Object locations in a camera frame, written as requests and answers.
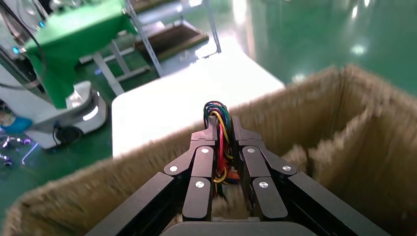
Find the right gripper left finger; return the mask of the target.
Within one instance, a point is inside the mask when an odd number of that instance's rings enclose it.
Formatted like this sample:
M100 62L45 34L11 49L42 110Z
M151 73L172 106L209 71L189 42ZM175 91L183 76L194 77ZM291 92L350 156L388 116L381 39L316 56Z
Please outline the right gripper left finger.
M89 236L158 236L173 218L210 221L218 146L216 119L192 133L189 149L107 215Z

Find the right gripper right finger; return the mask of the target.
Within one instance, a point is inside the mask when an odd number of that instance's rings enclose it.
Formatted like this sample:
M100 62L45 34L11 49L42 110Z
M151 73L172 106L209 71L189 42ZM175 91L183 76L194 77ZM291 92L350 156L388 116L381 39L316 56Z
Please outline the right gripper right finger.
M262 136L232 117L233 154L252 216L278 224L281 236L384 236L386 232L294 165L269 151Z

